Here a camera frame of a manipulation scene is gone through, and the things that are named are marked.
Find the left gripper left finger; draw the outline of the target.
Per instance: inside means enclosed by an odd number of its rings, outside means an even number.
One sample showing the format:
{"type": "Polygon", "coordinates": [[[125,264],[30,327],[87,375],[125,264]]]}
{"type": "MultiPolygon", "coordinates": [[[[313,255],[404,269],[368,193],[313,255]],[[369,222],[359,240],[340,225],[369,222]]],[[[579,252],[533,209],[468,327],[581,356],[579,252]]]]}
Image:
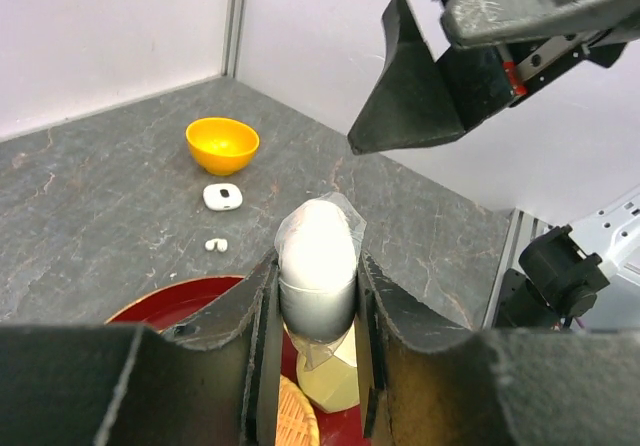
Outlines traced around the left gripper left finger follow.
{"type": "Polygon", "coordinates": [[[271,445],[283,328],[277,256],[157,333],[141,323],[1,330],[5,445],[271,445]]]}

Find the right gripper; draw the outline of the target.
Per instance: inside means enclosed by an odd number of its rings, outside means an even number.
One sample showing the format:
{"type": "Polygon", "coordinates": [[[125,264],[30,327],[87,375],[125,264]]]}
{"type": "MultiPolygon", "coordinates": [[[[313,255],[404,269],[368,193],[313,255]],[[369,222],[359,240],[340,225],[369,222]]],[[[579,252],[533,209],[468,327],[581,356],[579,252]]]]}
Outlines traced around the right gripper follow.
{"type": "Polygon", "coordinates": [[[639,37],[639,0],[436,0],[450,47],[428,104],[515,107],[583,61],[611,67],[639,37]]]}

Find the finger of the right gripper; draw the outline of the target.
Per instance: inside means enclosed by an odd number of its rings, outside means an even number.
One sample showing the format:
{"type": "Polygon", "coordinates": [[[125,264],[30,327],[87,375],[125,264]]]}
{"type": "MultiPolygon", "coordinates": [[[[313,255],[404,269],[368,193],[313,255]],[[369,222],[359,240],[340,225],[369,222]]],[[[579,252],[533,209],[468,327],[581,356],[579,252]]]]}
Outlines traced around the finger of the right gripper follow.
{"type": "Polygon", "coordinates": [[[383,70],[347,138],[356,155],[455,142],[515,101],[515,65],[494,46],[435,59],[408,0],[382,15],[383,70]]]}

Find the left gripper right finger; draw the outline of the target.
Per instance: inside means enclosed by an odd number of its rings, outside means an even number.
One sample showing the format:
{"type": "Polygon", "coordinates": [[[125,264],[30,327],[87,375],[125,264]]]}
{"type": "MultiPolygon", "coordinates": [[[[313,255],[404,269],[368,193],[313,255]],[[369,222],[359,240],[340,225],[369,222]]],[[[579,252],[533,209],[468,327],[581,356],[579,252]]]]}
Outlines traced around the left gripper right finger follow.
{"type": "Polygon", "coordinates": [[[363,253],[356,351],[375,445],[635,445],[639,334],[468,330],[363,253]]]}

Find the white oval charging case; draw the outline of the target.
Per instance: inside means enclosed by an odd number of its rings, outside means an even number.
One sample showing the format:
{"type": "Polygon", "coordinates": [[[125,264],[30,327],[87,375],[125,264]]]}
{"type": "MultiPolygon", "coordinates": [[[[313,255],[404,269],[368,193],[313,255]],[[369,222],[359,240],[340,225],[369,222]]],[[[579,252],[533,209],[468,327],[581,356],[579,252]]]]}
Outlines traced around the white oval charging case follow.
{"type": "Polygon", "coordinates": [[[301,204],[277,230],[281,315],[308,370],[332,357],[357,365],[356,269],[366,225],[346,196],[331,192],[301,204]]]}

